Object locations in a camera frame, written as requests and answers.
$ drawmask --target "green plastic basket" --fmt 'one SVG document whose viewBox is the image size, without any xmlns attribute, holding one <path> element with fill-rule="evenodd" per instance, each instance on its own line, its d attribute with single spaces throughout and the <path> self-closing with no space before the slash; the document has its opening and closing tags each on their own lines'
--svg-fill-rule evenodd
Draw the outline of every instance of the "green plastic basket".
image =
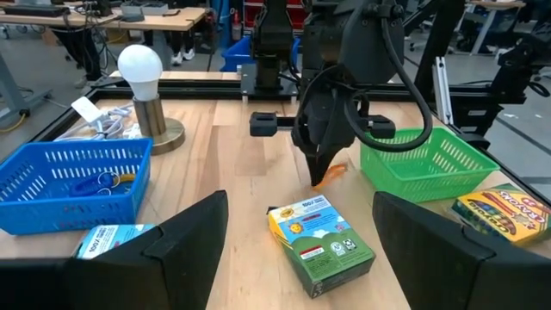
<svg viewBox="0 0 551 310">
<path fill-rule="evenodd" d="M 421 129 L 402 129 L 385 143 L 414 140 Z M 444 127 L 434 127 L 429 139 L 409 152 L 381 152 L 362 145 L 363 173 L 377 190 L 410 202 L 456 198 L 472 192 L 499 169 L 489 158 Z"/>
</svg>

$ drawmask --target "lamp base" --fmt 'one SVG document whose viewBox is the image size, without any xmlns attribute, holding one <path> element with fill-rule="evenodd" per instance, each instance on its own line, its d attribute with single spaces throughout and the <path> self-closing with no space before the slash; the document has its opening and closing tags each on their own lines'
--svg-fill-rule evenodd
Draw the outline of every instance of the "lamp base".
<svg viewBox="0 0 551 310">
<path fill-rule="evenodd" d="M 180 121 L 164 118 L 166 131 L 163 134 L 152 136 L 152 155 L 160 155 L 177 149 L 186 140 L 186 133 Z"/>
</svg>

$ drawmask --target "floor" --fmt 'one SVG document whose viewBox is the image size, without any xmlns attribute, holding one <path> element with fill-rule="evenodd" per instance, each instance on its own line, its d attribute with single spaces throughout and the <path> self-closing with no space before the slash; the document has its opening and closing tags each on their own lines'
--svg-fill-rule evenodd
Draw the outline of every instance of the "floor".
<svg viewBox="0 0 551 310">
<path fill-rule="evenodd" d="M 80 96 L 80 90 L 72 84 L 83 75 L 83 71 L 78 70 L 74 62 L 65 60 L 63 47 L 45 46 L 40 36 L 33 32 L 19 34 L 12 28 L 10 34 L 9 40 L 0 40 L 0 53 L 20 86 L 33 90 L 52 89 L 53 100 L 64 105 L 70 105 Z M 112 46 L 115 54 L 122 48 Z M 421 54 L 422 51 L 406 51 L 406 55 L 415 61 L 419 61 Z M 498 70 L 492 57 L 449 55 L 446 62 L 451 84 L 493 79 Z M 223 64 L 220 53 L 216 53 L 211 70 L 217 71 Z M 207 55 L 197 54 L 193 61 L 184 62 L 175 70 L 205 71 L 206 67 Z M 405 67 L 413 77 L 416 67 L 407 62 Z M 109 71 L 114 69 L 114 65 L 108 68 Z M 551 89 L 550 79 L 544 78 L 541 83 Z M 531 90 L 527 90 L 527 95 L 528 101 L 524 105 L 505 106 L 499 121 L 494 122 L 486 138 L 492 142 L 490 152 L 494 156 L 544 195 L 551 197 L 551 165 L 548 164 L 551 129 L 545 125 L 551 120 L 551 104 Z M 0 158 L 8 156 L 63 111 L 63 108 L 45 102 L 23 126 L 12 133 L 0 135 L 3 142 Z"/>
</svg>

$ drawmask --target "white light bulb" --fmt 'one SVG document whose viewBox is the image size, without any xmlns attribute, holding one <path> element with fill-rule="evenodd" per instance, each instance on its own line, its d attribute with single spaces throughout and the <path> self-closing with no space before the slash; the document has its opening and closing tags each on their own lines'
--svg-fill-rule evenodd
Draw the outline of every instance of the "white light bulb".
<svg viewBox="0 0 551 310">
<path fill-rule="evenodd" d="M 157 97 L 158 80 L 163 74 L 163 63 L 151 48 L 131 45 L 125 48 L 118 60 L 119 72 L 134 97 L 140 101 L 149 101 Z"/>
</svg>

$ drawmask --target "blue basket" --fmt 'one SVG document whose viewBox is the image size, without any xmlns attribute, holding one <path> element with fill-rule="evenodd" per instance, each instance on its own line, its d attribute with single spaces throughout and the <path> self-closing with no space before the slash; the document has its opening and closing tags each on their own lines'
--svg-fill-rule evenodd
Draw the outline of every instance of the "blue basket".
<svg viewBox="0 0 551 310">
<path fill-rule="evenodd" d="M 299 54 L 299 43 L 300 40 L 294 38 L 292 54 L 295 65 Z M 251 37 L 245 36 L 243 39 L 239 40 L 232 47 L 226 49 L 226 51 L 222 53 L 222 57 L 226 60 L 226 64 L 222 67 L 222 69 L 220 69 L 220 71 L 236 72 L 238 70 L 238 65 L 254 64 L 255 61 L 252 59 L 250 52 Z"/>
<path fill-rule="evenodd" d="M 133 224 L 150 175 L 150 139 L 28 143 L 0 166 L 0 228 L 12 235 Z M 69 197 L 79 179 L 136 175 L 112 195 Z"/>
</svg>

